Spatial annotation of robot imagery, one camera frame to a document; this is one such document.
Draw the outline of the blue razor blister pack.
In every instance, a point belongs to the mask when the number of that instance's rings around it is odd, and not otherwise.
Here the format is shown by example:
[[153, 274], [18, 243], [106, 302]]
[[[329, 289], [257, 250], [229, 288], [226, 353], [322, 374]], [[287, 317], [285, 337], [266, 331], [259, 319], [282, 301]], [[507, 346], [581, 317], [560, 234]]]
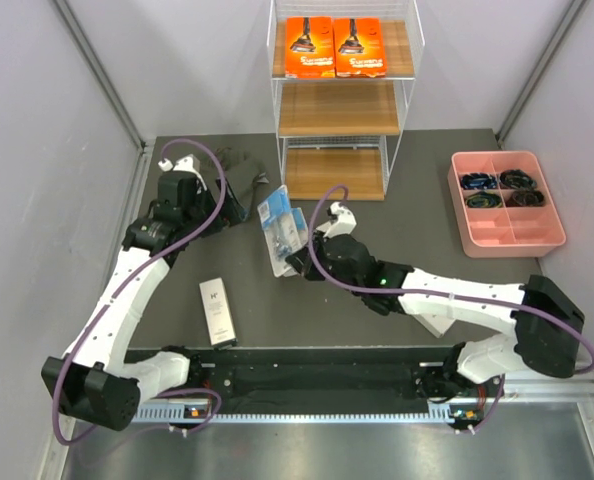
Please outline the blue razor blister pack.
[[290, 265], [286, 259], [300, 249], [288, 189], [281, 185], [257, 207], [262, 232], [275, 277], [286, 276]]
[[307, 241], [308, 227], [301, 208], [291, 208], [277, 220], [275, 256], [279, 277], [288, 277], [292, 268], [285, 258], [303, 248]]

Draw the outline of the orange Gillette Fusion5 box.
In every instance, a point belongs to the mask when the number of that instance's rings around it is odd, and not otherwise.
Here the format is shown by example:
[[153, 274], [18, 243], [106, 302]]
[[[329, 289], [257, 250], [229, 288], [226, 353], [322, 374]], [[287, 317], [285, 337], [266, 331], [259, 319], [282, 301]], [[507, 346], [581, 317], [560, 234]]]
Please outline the orange Gillette Fusion5 box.
[[376, 17], [333, 19], [338, 78], [383, 78], [387, 59], [381, 21]]

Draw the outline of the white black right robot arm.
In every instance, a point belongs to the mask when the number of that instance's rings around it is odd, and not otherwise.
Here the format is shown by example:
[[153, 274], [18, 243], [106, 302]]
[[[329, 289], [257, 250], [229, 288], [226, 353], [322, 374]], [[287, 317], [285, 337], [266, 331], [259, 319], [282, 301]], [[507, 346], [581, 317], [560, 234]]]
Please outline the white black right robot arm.
[[437, 338], [456, 322], [492, 331], [484, 340], [457, 343], [440, 366], [416, 374], [419, 395], [446, 401], [521, 370], [560, 379], [575, 374], [584, 315], [549, 278], [478, 283], [379, 260], [353, 237], [356, 220], [347, 207], [335, 202], [328, 214], [328, 222], [286, 258], [304, 279], [333, 278], [370, 310], [408, 315]]

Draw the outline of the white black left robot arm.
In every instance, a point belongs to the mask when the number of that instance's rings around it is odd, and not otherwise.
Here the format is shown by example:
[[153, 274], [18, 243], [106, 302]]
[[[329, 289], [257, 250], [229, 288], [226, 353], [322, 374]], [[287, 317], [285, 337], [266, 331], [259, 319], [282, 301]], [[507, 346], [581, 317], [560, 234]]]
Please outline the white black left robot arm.
[[90, 318], [61, 356], [46, 359], [41, 378], [52, 397], [55, 429], [68, 416], [121, 431], [144, 402], [171, 389], [193, 396], [203, 387], [202, 370], [179, 348], [165, 348], [137, 363], [125, 357], [152, 295], [180, 252], [233, 222], [225, 207], [226, 171], [214, 153], [208, 157], [214, 181], [193, 155], [160, 161], [156, 197], [128, 226]]

